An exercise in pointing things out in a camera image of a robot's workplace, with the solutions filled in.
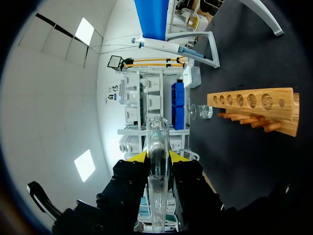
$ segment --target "white wall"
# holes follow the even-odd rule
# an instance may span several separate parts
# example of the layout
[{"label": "white wall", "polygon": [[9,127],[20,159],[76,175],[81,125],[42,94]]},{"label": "white wall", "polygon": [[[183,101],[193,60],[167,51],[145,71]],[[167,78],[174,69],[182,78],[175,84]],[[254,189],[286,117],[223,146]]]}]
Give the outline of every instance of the white wall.
[{"label": "white wall", "polygon": [[117,134],[117,129],[123,129],[125,127],[125,106],[120,105],[118,101],[105,102],[108,87],[116,83],[119,84],[120,79],[124,77],[123,74],[115,73],[113,69],[107,67],[111,55],[122,56],[123,58],[177,57],[177,55],[174,54],[144,47],[141,49],[132,47],[116,50],[133,46],[134,44],[131,43],[131,39],[134,37],[139,38],[141,33],[134,2],[132,0],[117,0],[104,34],[104,46],[102,46],[102,54],[99,60],[97,84],[97,107],[100,133],[111,175],[113,174],[112,168],[116,162],[124,158],[124,154],[119,151],[119,140],[122,136]]},{"label": "white wall", "polygon": [[[66,30],[74,32],[84,16],[98,32],[104,32],[110,7],[115,1],[48,1],[39,12]],[[72,17],[74,6],[80,17]],[[13,181],[32,211],[51,228],[53,221],[42,213],[26,191],[37,181],[60,210],[74,208],[81,199],[95,205],[96,194],[110,180],[99,133],[96,82],[99,54],[74,40],[68,61],[69,38],[34,15],[14,43],[1,83],[1,145]],[[74,160],[90,149],[95,172],[83,183]]]},{"label": "white wall", "polygon": [[45,0],[38,13],[75,34],[82,17],[104,35],[116,0]]}]

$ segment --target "white shelf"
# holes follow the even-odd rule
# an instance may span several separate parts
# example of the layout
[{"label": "white shelf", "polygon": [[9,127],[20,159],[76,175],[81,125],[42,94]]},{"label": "white shelf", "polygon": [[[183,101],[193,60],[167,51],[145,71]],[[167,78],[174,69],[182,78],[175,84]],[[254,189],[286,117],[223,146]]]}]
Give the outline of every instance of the white shelf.
[{"label": "white shelf", "polygon": [[[146,136],[147,131],[146,130],[138,130],[138,129],[132,129],[134,127],[133,125],[128,125],[124,129],[118,129],[117,133],[119,135],[129,135],[129,136]],[[170,129],[170,136],[182,136],[182,135],[189,135],[190,130],[189,127],[186,127],[184,130],[175,130],[174,128]]]},{"label": "white shelf", "polygon": [[[163,80],[165,79],[165,77],[163,76],[164,74],[178,74],[178,77],[181,76],[181,74],[183,73],[183,69],[175,69],[175,70],[169,70],[169,69],[150,69],[150,68],[145,68],[144,70],[142,69],[136,69],[133,71],[127,71],[131,72],[132,74],[136,74],[136,78],[137,82],[136,82],[136,89],[139,92],[139,94],[142,96],[143,93],[140,92],[140,78],[141,75],[157,75],[160,78],[160,99],[161,99],[161,107],[160,107],[160,114],[163,117],[164,116],[164,105],[170,105],[171,106],[171,101],[169,100],[168,102],[164,103],[164,93],[163,93]],[[124,129],[118,129],[117,133],[119,135],[129,135],[129,136],[138,136],[139,138],[139,148],[140,148],[140,152],[142,152],[142,136],[146,136],[147,135],[147,131],[146,131],[146,126],[143,125],[143,123],[141,123],[141,116],[143,116],[143,118],[145,118],[145,114],[143,114],[143,110],[140,109],[140,95],[138,95],[137,97],[137,116],[138,116],[138,126],[137,125],[126,125],[126,127]],[[184,106],[184,129],[183,130],[175,130],[173,128],[172,125],[170,125],[170,130],[169,130],[169,135],[170,136],[181,136],[181,146],[182,148],[186,148],[188,146],[185,146],[185,140],[186,140],[186,136],[189,136],[190,134],[190,130],[189,127],[186,124],[186,120],[187,120],[187,115],[188,115],[188,96],[189,96],[189,89],[185,89],[185,97],[184,97],[184,102],[185,102],[185,106]]]}]

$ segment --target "blue bin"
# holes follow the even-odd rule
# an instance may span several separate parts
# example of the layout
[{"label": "blue bin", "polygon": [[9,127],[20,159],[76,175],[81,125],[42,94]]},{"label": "blue bin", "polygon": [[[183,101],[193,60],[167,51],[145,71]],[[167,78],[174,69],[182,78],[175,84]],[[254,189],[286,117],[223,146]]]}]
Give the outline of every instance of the blue bin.
[{"label": "blue bin", "polygon": [[185,104],[185,90],[183,83],[174,83],[172,85],[172,105],[184,106]]},{"label": "blue bin", "polygon": [[184,107],[172,105],[172,125],[175,130],[184,129]]}]

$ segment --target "white container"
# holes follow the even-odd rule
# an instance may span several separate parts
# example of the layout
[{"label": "white container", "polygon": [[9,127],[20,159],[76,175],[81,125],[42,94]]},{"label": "white container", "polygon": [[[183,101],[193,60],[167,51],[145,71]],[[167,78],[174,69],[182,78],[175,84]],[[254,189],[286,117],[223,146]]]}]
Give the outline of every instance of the white container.
[{"label": "white container", "polygon": [[183,72],[184,88],[195,88],[201,85],[200,68],[188,65]]},{"label": "white container", "polygon": [[170,146],[172,151],[179,151],[181,147],[181,137],[180,136],[170,136]]},{"label": "white container", "polygon": [[134,124],[134,121],[138,121],[137,107],[125,107],[125,119],[130,125]]},{"label": "white container", "polygon": [[159,95],[148,95],[148,110],[161,109],[161,97]]},{"label": "white container", "polygon": [[160,91],[160,78],[159,77],[148,77],[145,86],[143,87],[144,93],[148,92],[159,92]]},{"label": "white container", "polygon": [[136,156],[139,153],[125,153],[124,154],[124,160],[128,160],[129,158]]},{"label": "white container", "polygon": [[127,75],[125,77],[126,88],[136,87],[137,83],[138,83],[138,79],[136,79],[135,77],[131,77],[131,75]]},{"label": "white container", "polygon": [[145,120],[146,120],[146,122],[148,122],[150,119],[153,119],[154,117],[160,117],[160,116],[161,116],[161,114],[159,114],[159,113],[148,113],[145,116]]},{"label": "white container", "polygon": [[126,145],[125,141],[127,140],[128,136],[123,136],[119,141],[119,150],[121,150],[122,153],[126,152]]},{"label": "white container", "polygon": [[138,92],[136,90],[126,90],[125,103],[127,105],[137,103]]},{"label": "white container", "polygon": [[128,153],[139,153],[139,138],[138,136],[129,136],[125,142],[126,151]]}]

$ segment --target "white shelving unit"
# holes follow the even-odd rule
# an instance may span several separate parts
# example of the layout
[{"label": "white shelving unit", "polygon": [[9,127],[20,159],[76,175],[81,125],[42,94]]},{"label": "white shelving unit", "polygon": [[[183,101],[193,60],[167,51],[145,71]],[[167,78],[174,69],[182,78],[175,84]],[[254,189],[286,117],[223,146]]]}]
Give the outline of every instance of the white shelving unit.
[{"label": "white shelving unit", "polygon": [[[136,74],[135,77],[132,77],[132,79],[136,79],[136,89],[137,91],[140,93],[140,78],[141,76],[147,76],[147,75],[153,75],[153,76],[159,76],[160,78],[160,99],[161,99],[161,107],[160,107],[160,115],[163,117],[164,115],[164,106],[165,105],[172,105],[171,100],[166,100],[164,102],[164,94],[163,94],[163,79],[164,76],[163,75],[169,75],[169,74],[177,74],[177,76],[181,76],[183,73],[183,69],[175,69],[175,70],[169,70],[169,69],[155,69],[155,68],[138,68],[136,70],[129,70],[127,72],[124,72],[125,74],[127,73],[132,73],[132,74]],[[137,117],[138,117],[138,125],[126,125],[124,129],[118,129],[117,133],[119,135],[129,135],[129,136],[138,136],[139,138],[139,150],[140,152],[142,152],[142,147],[143,147],[143,143],[142,143],[142,136],[146,136],[147,132],[146,132],[146,126],[143,125],[143,123],[141,123],[141,117],[145,117],[146,114],[148,114],[148,107],[147,107],[147,113],[142,113],[144,112],[144,109],[140,108],[140,96],[137,96],[137,103],[136,106],[133,107],[137,107]],[[173,128],[172,125],[169,125],[170,130],[169,130],[169,134],[170,136],[181,136],[181,146],[182,148],[187,148],[188,146],[185,146],[185,142],[186,142],[186,138],[189,136],[190,134],[190,130],[189,127],[187,125],[187,116],[189,115],[189,111],[188,111],[188,106],[187,106],[187,102],[188,102],[188,97],[189,97],[189,89],[185,89],[185,106],[184,106],[184,129],[183,130],[175,130]]]}]

